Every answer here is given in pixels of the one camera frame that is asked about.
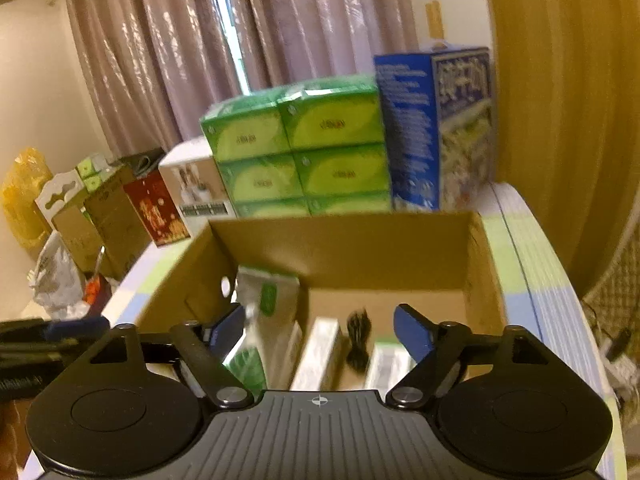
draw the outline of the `metal screw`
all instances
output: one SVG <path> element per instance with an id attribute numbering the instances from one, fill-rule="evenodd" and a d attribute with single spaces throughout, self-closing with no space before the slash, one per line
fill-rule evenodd
<path id="1" fill-rule="evenodd" d="M 216 397 L 225 408 L 240 408 L 246 404 L 249 394 L 237 386 L 226 386 L 218 390 Z"/>
<path id="2" fill-rule="evenodd" d="M 400 386 L 391 392 L 391 397 L 400 406 L 411 406 L 422 400 L 424 394 L 412 386 Z"/>

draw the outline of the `white plastic bag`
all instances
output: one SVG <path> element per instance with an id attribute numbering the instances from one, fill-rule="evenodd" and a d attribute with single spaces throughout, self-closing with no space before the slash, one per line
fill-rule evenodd
<path id="1" fill-rule="evenodd" d="M 294 322 L 299 291 L 295 276 L 238 267 L 232 301 L 244 306 L 246 324 L 225 365 L 256 397 L 289 389 L 302 341 Z"/>
<path id="2" fill-rule="evenodd" d="M 40 251 L 29 280 L 33 300 L 44 307 L 52 319 L 82 317 L 88 306 L 82 302 L 84 277 L 78 271 L 60 233 L 53 231 Z"/>

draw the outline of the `blue box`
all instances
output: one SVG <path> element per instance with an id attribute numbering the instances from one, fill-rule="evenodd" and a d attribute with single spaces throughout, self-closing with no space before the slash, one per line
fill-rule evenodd
<path id="1" fill-rule="evenodd" d="M 397 210 L 464 209 L 492 167 L 487 48 L 375 57 Z"/>

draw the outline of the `coiled black cable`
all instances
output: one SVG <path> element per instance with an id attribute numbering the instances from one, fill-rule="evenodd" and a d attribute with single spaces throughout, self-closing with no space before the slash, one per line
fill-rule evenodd
<path id="1" fill-rule="evenodd" d="M 351 341 L 351 350 L 347 354 L 347 364 L 357 373 L 363 374 L 369 364 L 367 339 L 371 333 L 371 321 L 367 311 L 354 312 L 347 319 L 347 332 Z"/>

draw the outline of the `green tissue box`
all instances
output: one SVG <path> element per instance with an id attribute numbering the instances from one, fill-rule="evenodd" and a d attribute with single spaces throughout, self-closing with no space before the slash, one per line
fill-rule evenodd
<path id="1" fill-rule="evenodd" d="M 313 216 L 344 213 L 377 213 L 391 211 L 388 191 L 354 193 L 346 196 L 322 196 L 308 199 Z"/>
<path id="2" fill-rule="evenodd" d="M 280 99 L 293 151 L 384 142 L 378 87 L 372 75 L 314 79 Z"/>
<path id="3" fill-rule="evenodd" d="M 303 196 L 291 155 L 226 162 L 218 164 L 218 169 L 234 204 Z"/>
<path id="4" fill-rule="evenodd" d="M 293 154 L 307 197 L 389 190 L 384 144 Z"/>
<path id="5" fill-rule="evenodd" d="M 217 162 L 287 153 L 277 101 L 286 87 L 269 88 L 213 105 L 200 120 Z"/>
<path id="6" fill-rule="evenodd" d="M 240 218 L 279 218 L 309 216 L 304 198 L 289 198 L 272 202 L 249 202 L 236 204 L 236 214 Z"/>

